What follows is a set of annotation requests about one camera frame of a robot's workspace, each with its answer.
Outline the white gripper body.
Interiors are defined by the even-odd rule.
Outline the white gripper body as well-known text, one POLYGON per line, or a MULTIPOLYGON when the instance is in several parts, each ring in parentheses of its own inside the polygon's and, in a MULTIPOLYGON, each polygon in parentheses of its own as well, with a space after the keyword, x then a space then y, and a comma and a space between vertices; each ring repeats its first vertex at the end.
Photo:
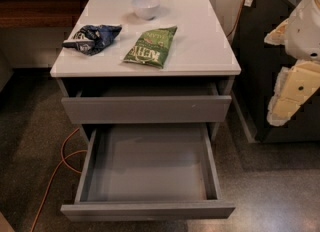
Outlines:
POLYGON ((296 59, 320 60, 320 0, 301 0, 290 14, 285 49, 296 59))

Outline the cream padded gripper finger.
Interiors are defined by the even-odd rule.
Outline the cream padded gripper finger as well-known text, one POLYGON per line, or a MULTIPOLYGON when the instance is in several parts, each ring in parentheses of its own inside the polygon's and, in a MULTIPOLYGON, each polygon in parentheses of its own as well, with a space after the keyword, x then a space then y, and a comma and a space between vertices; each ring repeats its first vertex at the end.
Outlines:
POLYGON ((264 42, 270 45, 284 45, 287 25, 288 20, 285 19, 275 29, 273 29, 265 36, 264 42))
POLYGON ((291 68, 282 67, 268 104, 268 123, 283 126, 319 88, 320 62, 298 60, 291 68))

